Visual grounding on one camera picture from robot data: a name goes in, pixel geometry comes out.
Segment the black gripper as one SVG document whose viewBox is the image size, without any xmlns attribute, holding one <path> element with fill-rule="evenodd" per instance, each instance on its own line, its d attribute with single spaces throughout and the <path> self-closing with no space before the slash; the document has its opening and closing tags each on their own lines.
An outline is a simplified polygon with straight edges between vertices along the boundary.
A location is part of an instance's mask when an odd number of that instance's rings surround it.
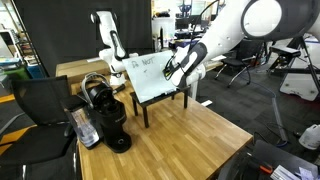
<svg viewBox="0 0 320 180">
<path fill-rule="evenodd" d="M 164 69 L 167 71 L 167 80 L 169 80 L 172 76 L 174 66 L 172 65 L 172 61 L 168 61 L 167 64 L 165 65 Z"/>
</svg>

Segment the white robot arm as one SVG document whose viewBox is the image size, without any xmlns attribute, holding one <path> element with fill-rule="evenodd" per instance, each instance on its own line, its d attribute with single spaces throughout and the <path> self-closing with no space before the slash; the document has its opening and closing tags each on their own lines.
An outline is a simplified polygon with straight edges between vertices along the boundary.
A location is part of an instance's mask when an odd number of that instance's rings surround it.
<svg viewBox="0 0 320 180">
<path fill-rule="evenodd" d="M 234 48 L 241 40 L 278 41 L 319 35 L 320 0 L 228 0 L 194 46 L 180 48 L 163 69 L 177 88 L 192 83 L 202 63 Z"/>
</svg>

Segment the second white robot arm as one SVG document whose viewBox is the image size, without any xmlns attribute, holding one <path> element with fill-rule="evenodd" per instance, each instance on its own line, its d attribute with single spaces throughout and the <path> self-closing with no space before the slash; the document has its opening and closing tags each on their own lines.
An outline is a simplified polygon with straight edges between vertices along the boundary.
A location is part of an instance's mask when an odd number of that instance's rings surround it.
<svg viewBox="0 0 320 180">
<path fill-rule="evenodd" d="M 102 41 L 105 45 L 99 51 L 99 57 L 108 65 L 111 72 L 110 84 L 122 85 L 126 82 L 123 71 L 125 66 L 122 60 L 126 57 L 126 51 L 119 38 L 114 22 L 115 15 L 110 11 L 96 11 L 90 15 L 91 21 L 99 26 Z"/>
</svg>

